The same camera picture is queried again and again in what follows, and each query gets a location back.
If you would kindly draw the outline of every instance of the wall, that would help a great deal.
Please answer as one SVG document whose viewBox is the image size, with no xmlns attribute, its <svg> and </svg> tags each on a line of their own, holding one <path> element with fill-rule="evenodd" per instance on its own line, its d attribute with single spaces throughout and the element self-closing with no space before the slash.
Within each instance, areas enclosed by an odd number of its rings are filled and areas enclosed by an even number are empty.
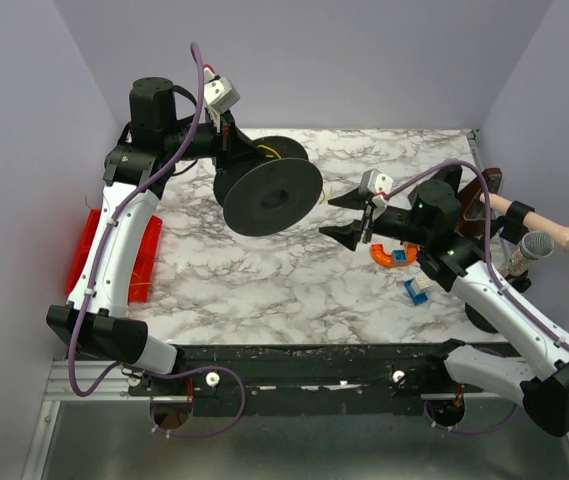
<svg viewBox="0 0 569 480">
<path fill-rule="evenodd" d="M 504 193 L 569 225 L 569 0 L 555 0 L 482 126 Z M 569 329 L 569 254 L 533 270 L 530 298 Z"/>
<path fill-rule="evenodd" d="M 139 77 L 194 89 L 196 40 L 240 125 L 326 128 L 478 127 L 550 3 L 56 0 L 121 122 Z"/>
<path fill-rule="evenodd" d="M 0 2 L 0 479 L 20 478 L 61 343 L 47 306 L 99 198 L 115 121 L 55 6 Z"/>
</svg>

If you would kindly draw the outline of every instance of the marble tabletop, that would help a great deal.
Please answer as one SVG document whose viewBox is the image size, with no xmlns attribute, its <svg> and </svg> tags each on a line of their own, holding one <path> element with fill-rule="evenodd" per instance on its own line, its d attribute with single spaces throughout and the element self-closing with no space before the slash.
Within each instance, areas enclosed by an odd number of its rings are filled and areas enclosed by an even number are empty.
<svg viewBox="0 0 569 480">
<path fill-rule="evenodd" d="M 306 147 L 324 178 L 323 197 L 353 189 L 372 167 L 395 186 L 447 158 L 473 162 L 464 132 L 427 130 L 258 130 L 251 138 L 285 135 Z M 132 304 L 131 318 L 175 344 L 339 344 L 503 341 L 475 328 L 463 303 L 441 288 L 414 306 L 403 282 L 413 265 L 386 269 L 367 245 L 351 252 L 321 235 L 321 225 L 361 216 L 320 202 L 288 230 L 242 237 L 224 223 L 213 197 L 214 168 L 200 161 L 172 179 L 156 215 L 163 221 L 150 301 Z M 464 172 L 468 181 L 472 174 Z M 406 194 L 392 204 L 408 207 Z M 399 242 L 373 238 L 387 251 Z M 494 249 L 494 263 L 503 258 Z"/>
</svg>

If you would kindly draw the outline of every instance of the purple cable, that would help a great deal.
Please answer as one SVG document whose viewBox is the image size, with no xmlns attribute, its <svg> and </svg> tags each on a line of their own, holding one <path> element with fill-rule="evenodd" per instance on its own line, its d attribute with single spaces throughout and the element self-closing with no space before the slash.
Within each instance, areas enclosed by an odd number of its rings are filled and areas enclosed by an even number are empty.
<svg viewBox="0 0 569 480">
<path fill-rule="evenodd" d="M 535 316 L 533 312 L 531 312 L 528 308 L 526 308 L 525 305 L 523 305 L 517 298 L 515 298 L 515 296 L 511 293 L 511 291 L 508 288 L 505 289 L 504 285 L 499 279 L 499 276 L 497 275 L 497 272 L 495 271 L 495 268 L 493 268 L 493 264 L 491 263 L 491 222 L 489 220 L 491 218 L 490 191 L 488 189 L 486 180 L 484 179 L 484 176 L 482 175 L 482 172 L 479 170 L 479 168 L 477 168 L 475 165 L 471 163 L 464 162 L 462 160 L 449 159 L 440 163 L 439 165 L 436 165 L 435 167 L 429 168 L 425 172 L 422 172 L 419 175 L 417 175 L 416 177 L 413 177 L 408 182 L 392 190 L 388 195 L 386 195 L 385 198 L 388 200 L 389 198 L 400 193 L 401 191 L 407 189 L 411 185 L 414 185 L 415 183 L 419 182 L 424 177 L 427 177 L 428 175 L 435 173 L 444 167 L 452 165 L 461 165 L 462 167 L 470 169 L 475 174 L 478 181 L 480 182 L 480 187 L 482 188 L 482 193 L 484 194 L 484 215 L 486 218 L 486 221 L 484 222 L 484 256 L 489 276 L 491 277 L 491 279 L 493 279 L 495 285 L 498 288 L 502 289 L 502 293 L 510 300 L 510 302 L 515 306 L 515 308 L 517 308 L 537 328 L 546 333 L 546 335 L 548 335 L 551 338 L 551 340 L 553 340 L 553 342 L 557 343 L 567 352 L 569 352 L 569 344 L 564 340 L 562 340 L 559 335 L 557 335 L 551 328 L 547 327 L 541 320 L 539 320 Z"/>
<path fill-rule="evenodd" d="M 191 122 L 191 126 L 188 129 L 188 133 L 182 145 L 178 148 L 175 155 L 168 161 L 166 165 L 164 165 L 160 170 L 158 170 L 154 175 L 148 178 L 145 182 L 139 185 L 135 190 L 133 190 L 123 201 L 120 203 L 115 211 L 113 212 L 113 216 L 111 217 L 111 221 L 106 225 L 104 229 L 104 233 L 102 234 L 102 238 L 98 243 L 97 250 L 95 252 L 95 259 L 93 260 L 93 265 L 91 266 L 91 271 L 88 276 L 88 288 L 92 289 L 95 286 L 95 278 L 97 277 L 97 272 L 100 268 L 100 263 L 102 261 L 102 256 L 104 255 L 104 249 L 106 248 L 106 243 L 113 231 L 113 227 L 117 222 L 117 219 L 122 214 L 122 211 L 128 205 L 128 203 L 135 198 L 135 196 L 146 190 L 150 187 L 155 181 L 159 178 L 163 177 L 168 173 L 168 171 L 173 168 L 173 166 L 182 158 L 184 152 L 190 145 L 191 141 L 195 137 L 195 132 L 197 131 L 197 125 L 199 122 L 200 117 L 202 116 L 202 108 L 204 106 L 204 64 L 202 62 L 202 55 L 200 54 L 200 49 L 197 46 L 197 43 L 191 43 L 191 54 L 193 55 L 193 59 L 197 65 L 197 103 L 195 105 L 195 113 L 193 115 L 193 121 Z M 71 389 L 75 393 L 75 395 L 79 397 L 88 397 L 92 394 L 97 386 L 100 384 L 102 380 L 106 377 L 108 372 L 110 372 L 113 368 L 115 368 L 118 363 L 114 363 L 109 365 L 106 370 L 95 380 L 95 382 L 87 389 L 82 390 L 80 386 L 77 384 L 77 377 L 75 375 L 75 350 L 77 349 L 77 342 L 80 335 L 80 330 L 82 329 L 82 324 L 84 323 L 84 317 L 86 316 L 86 311 L 88 310 L 89 303 L 91 301 L 92 292 L 87 292 L 84 294 L 84 300 L 82 301 L 82 306 L 80 307 L 80 311 L 77 315 L 77 320 L 75 321 L 75 327 L 73 328 L 73 333 L 71 335 L 71 341 L 69 342 L 68 346 L 68 377 L 69 382 L 71 384 Z"/>
<path fill-rule="evenodd" d="M 161 433 L 164 433 L 166 435 L 170 435 L 172 437 L 205 438 L 205 437 L 212 437 L 214 435 L 218 435 L 222 432 L 225 432 L 226 430 L 231 428 L 233 425 L 235 425 L 239 421 L 239 419 L 242 417 L 242 413 L 244 412 L 244 406 L 246 405 L 246 389 L 244 388 L 244 384 L 242 383 L 242 379 L 239 377 L 239 375 L 237 373 L 235 373 L 233 370 L 231 370 L 230 368 L 219 367 L 219 366 L 209 366 L 209 367 L 194 368 L 193 370 L 188 370 L 186 372 L 174 373 L 174 374 L 161 374 L 161 373 L 151 373 L 151 372 L 147 372 L 147 373 L 149 373 L 149 375 L 152 375 L 152 376 L 157 377 L 157 378 L 176 379 L 176 378 L 188 377 L 190 375 L 195 375 L 195 374 L 202 373 L 202 372 L 210 372 L 212 370 L 228 373 L 231 377 L 233 377 L 235 379 L 235 381 L 237 382 L 237 384 L 240 387 L 240 396 L 241 396 L 240 408 L 238 409 L 238 411 L 235 414 L 235 416 L 233 417 L 233 419 L 229 423 L 224 425 L 223 427 L 218 428 L 217 430 L 212 430 L 210 432 L 178 432 L 178 431 L 174 431 L 174 430 L 165 430 L 163 428 L 160 428 L 155 423 L 155 419 L 153 418 L 154 411 L 151 410 L 150 419 L 151 419 L 151 423 L 153 424 L 153 431 L 154 432 L 159 431 Z"/>
<path fill-rule="evenodd" d="M 456 435 L 473 436 L 473 435 L 484 435 L 486 433 L 493 433 L 493 432 L 499 430 L 500 428 L 505 427 L 506 425 L 511 423 L 511 421 L 515 418 L 515 414 L 517 413 L 518 406 L 513 405 L 513 409 L 499 423 L 496 423 L 495 425 L 493 425 L 491 427 L 482 428 L 480 430 L 461 430 L 458 428 L 450 428 L 449 429 L 448 427 L 445 427 L 444 425 L 440 425 L 439 423 L 437 423 L 433 419 L 433 417 L 431 416 L 431 413 L 429 412 L 430 409 L 432 409 L 431 404 L 428 401 L 424 402 L 424 416 L 426 417 L 426 419 L 429 421 L 429 423 L 431 424 L 431 426 L 433 428 L 437 428 L 438 430 L 443 430 L 443 431 L 446 431 L 449 433 L 454 433 Z"/>
</svg>

